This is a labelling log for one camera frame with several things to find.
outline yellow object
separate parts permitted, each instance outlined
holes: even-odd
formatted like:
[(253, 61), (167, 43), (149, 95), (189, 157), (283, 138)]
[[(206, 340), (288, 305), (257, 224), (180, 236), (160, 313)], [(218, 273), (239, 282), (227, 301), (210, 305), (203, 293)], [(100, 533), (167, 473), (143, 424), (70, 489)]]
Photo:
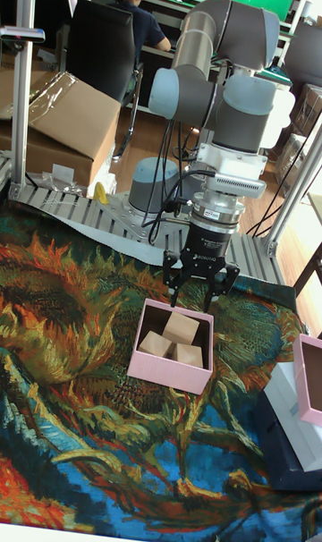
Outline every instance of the yellow object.
[(108, 198), (102, 182), (97, 182), (94, 189), (94, 200), (99, 200), (101, 204), (108, 204)]

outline robotic arm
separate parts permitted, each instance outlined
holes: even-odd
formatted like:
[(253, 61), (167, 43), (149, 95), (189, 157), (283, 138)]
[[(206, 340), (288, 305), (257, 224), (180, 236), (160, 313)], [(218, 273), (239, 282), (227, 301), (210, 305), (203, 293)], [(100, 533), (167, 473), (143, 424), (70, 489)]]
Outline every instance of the robotic arm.
[[(260, 198), (266, 188), (259, 176), (267, 159), (258, 151), (275, 98), (275, 84), (254, 73), (271, 64), (278, 34), (274, 13), (230, 0), (206, 0), (182, 23), (172, 69), (160, 69), (154, 79), (153, 112), (214, 132), (210, 144), (199, 144), (198, 160), (211, 176), (193, 197), (185, 245), (180, 254), (164, 253), (172, 305), (183, 283), (196, 276), (208, 281), (207, 310), (214, 297), (230, 291), (239, 274), (237, 265), (226, 264), (225, 255), (245, 209), (241, 197)], [(208, 80), (213, 54), (233, 63), (224, 86)], [(173, 266), (179, 259), (177, 272)]]

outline metal pole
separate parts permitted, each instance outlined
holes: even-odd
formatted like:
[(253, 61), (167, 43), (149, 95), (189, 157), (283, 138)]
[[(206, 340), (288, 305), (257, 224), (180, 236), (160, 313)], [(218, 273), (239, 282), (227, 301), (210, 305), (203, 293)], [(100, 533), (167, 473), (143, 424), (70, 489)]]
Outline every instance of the metal pole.
[(304, 166), (302, 167), (294, 185), (284, 201), (272, 228), (270, 229), (268, 235), (263, 239), (263, 244), (268, 256), (276, 255), (278, 242), (287, 226), (292, 212), (299, 204), (305, 190), (311, 185), (321, 164), (322, 124), (318, 129), (311, 147), (309, 148), (309, 153), (306, 157)]
[[(17, 27), (34, 27), (35, 0), (17, 0)], [(13, 85), (13, 141), (12, 141), (12, 186), (9, 196), (17, 199), (25, 186), (28, 106), (32, 43), (29, 41), (20, 51), (14, 63)]]

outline white box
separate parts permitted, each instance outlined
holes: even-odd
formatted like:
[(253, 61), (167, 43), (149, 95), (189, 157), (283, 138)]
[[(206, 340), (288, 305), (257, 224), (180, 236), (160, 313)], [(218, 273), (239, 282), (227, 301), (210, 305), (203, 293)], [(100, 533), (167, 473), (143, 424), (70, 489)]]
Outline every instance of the white box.
[(264, 391), (303, 469), (322, 469), (322, 427), (300, 419), (294, 364), (277, 363)]

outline wooden cube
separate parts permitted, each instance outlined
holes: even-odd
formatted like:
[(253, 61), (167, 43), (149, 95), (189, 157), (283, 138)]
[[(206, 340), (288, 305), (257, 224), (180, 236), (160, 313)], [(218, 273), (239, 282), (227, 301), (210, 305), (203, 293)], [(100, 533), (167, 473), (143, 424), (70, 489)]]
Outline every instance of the wooden cube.
[(173, 359), (180, 363), (186, 363), (186, 365), (203, 368), (202, 350), (197, 345), (176, 344)]
[(162, 335), (156, 334), (154, 331), (149, 331), (148, 335), (146, 335), (141, 342), (139, 351), (151, 353), (158, 357), (164, 357), (169, 352), (172, 345), (173, 343)]
[(174, 343), (187, 343), (191, 345), (198, 327), (199, 321), (196, 319), (188, 318), (181, 313), (173, 311), (162, 335)]

